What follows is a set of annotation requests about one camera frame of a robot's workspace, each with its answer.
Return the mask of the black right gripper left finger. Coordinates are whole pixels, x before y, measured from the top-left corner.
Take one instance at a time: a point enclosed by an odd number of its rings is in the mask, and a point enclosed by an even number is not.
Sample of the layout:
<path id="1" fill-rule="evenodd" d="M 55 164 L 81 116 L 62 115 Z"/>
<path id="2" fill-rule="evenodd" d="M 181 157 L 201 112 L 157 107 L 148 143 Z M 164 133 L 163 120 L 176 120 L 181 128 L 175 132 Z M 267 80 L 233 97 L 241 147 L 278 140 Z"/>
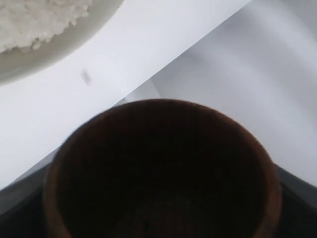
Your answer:
<path id="1" fill-rule="evenodd" d="M 43 184 L 49 165 L 0 191 L 0 236 L 46 238 Z"/>

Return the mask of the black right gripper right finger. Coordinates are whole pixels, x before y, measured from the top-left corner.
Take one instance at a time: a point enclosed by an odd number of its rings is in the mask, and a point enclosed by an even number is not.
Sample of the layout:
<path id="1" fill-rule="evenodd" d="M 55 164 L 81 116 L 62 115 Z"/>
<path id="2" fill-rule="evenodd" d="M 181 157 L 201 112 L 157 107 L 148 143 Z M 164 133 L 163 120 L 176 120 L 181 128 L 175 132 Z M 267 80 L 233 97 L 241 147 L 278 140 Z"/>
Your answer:
<path id="1" fill-rule="evenodd" d="M 282 211 L 276 238 L 317 238 L 317 188 L 277 167 Z"/>

